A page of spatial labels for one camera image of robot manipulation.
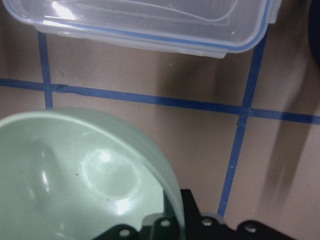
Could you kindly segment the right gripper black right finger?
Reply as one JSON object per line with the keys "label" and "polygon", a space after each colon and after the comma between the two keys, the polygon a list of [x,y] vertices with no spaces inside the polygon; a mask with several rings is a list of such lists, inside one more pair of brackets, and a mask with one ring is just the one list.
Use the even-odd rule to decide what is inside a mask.
{"label": "right gripper black right finger", "polygon": [[259,221],[246,220],[235,229],[219,215],[201,214],[190,189],[182,189],[184,233],[187,240],[291,240],[292,237]]}

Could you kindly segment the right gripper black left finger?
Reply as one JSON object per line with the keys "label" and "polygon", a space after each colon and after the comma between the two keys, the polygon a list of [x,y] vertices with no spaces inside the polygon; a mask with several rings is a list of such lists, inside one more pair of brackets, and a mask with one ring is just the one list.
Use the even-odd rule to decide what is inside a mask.
{"label": "right gripper black left finger", "polygon": [[96,236],[94,240],[178,240],[179,224],[176,217],[158,218],[140,231],[127,224],[119,224]]}

